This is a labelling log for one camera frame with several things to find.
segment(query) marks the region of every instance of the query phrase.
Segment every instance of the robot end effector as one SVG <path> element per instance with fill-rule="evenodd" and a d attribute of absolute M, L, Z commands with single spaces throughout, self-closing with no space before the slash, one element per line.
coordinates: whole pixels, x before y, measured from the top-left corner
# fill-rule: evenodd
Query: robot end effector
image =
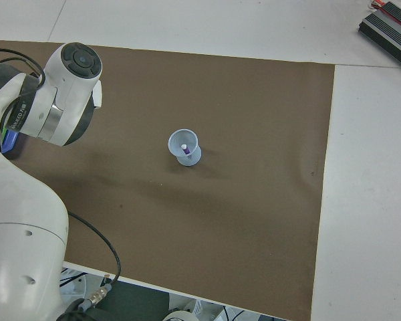
<path fill-rule="evenodd" d="M 101 72 L 96 52 L 81 43 L 59 47 L 40 82 L 0 63 L 0 143 L 4 128 L 60 146 L 77 140 L 101 106 Z"/>

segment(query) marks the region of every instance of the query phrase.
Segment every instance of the clear cup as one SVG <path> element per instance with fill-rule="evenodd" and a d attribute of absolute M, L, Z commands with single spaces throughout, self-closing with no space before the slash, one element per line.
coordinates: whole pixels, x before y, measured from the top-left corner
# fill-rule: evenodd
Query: clear cup
<path fill-rule="evenodd" d="M 184 166 L 193 166 L 202 156 L 198 136 L 190 129 L 178 129 L 168 140 L 168 148 L 177 161 Z"/>

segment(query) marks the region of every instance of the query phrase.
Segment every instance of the black cable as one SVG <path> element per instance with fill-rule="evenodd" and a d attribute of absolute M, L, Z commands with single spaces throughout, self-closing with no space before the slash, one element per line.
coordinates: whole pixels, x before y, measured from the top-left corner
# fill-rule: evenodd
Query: black cable
<path fill-rule="evenodd" d="M 31 62 L 37 68 L 37 71 L 41 74 L 41 80 L 40 80 L 39 85 L 37 86 L 37 89 L 40 89 L 43 86 L 43 84 L 45 83 L 45 72 L 44 72 L 43 68 L 33 58 L 31 58 L 19 51 L 15 51 L 12 49 L 0 48 L 0 52 L 7 52 L 9 54 L 21 56 L 21 57 L 24 57 L 29 62 Z"/>
<path fill-rule="evenodd" d="M 225 307 L 225 306 L 223 306 L 223 308 L 225 309 L 225 313 L 226 313 L 226 319 L 227 319 L 227 321 L 230 321 L 230 319 L 229 319 L 229 315 L 227 314 L 226 307 Z"/>
<path fill-rule="evenodd" d="M 98 231 L 91 223 L 89 223 L 85 219 L 82 219 L 80 216 L 78 216 L 78 215 L 76 215 L 76 214 L 74 214 L 74 213 L 72 213 L 70 211 L 68 211 L 68 215 L 71 216 L 71 217 L 74 217 L 78 221 L 82 222 L 84 225 L 86 225 L 92 231 L 94 231 L 99 237 L 101 237 L 104 242 L 106 242 L 108 248 L 113 253 L 114 258 L 116 259 L 117 273 L 114 276 L 113 280 L 110 282 L 110 284 L 115 284 L 117 282 L 119 276 L 120 276 L 120 272 L 122 271 L 122 266 L 120 265 L 120 258 L 119 258 L 118 252 L 116 252 L 116 250 L 114 249 L 114 247 L 110 243 L 110 241 L 108 241 L 108 239 L 104 235 L 102 235 L 102 233 L 100 231 Z"/>
<path fill-rule="evenodd" d="M 3 62 L 11 62 L 13 60 L 17 60 L 19 62 L 25 63 L 29 67 L 29 69 L 33 70 L 35 72 L 35 74 L 37 75 L 37 77 L 39 77 L 39 72 L 26 59 L 23 59 L 20 57 L 10 57 L 10 58 L 0 60 L 0 64 L 2 64 Z"/>
<path fill-rule="evenodd" d="M 78 278 L 80 278 L 81 276 L 85 276 L 86 274 L 87 274 L 87 273 L 83 272 L 83 273 L 78 274 L 78 275 L 76 275 L 76 276 L 72 276 L 72 277 L 70 277 L 70 278 L 60 280 L 60 281 L 64 281 L 64 280 L 67 280 L 67 281 L 65 281 L 64 283 L 61 283 L 61 284 L 59 285 L 59 287 L 63 287 L 63 286 L 65 286 L 66 284 L 69 284 L 70 282 L 73 282 L 75 279 L 78 279 Z"/>
<path fill-rule="evenodd" d="M 245 312 L 245 310 L 240 311 L 240 312 L 232 319 L 232 321 L 235 321 L 236 318 L 237 318 L 238 316 L 240 316 L 243 312 Z"/>

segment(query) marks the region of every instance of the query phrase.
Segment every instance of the brown mat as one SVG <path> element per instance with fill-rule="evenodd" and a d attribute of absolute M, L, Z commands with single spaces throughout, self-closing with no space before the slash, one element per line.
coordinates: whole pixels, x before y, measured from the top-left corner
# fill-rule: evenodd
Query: brown mat
<path fill-rule="evenodd" d="M 57 46 L 0 41 L 43 66 Z M 15 164 L 110 238 L 123 276 L 309 320 L 334 66 L 95 49 L 104 99 L 86 134 L 30 138 Z M 179 128 L 198 134 L 195 167 L 167 149 Z M 74 220 L 66 259 L 115 271 Z"/>

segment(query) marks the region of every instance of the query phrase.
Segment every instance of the purple marker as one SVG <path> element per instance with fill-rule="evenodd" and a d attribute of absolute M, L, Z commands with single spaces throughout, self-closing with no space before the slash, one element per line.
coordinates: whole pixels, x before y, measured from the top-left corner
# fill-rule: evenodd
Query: purple marker
<path fill-rule="evenodd" d="M 190 149 L 188 149 L 186 144 L 181 145 L 181 149 L 186 155 L 190 154 Z"/>

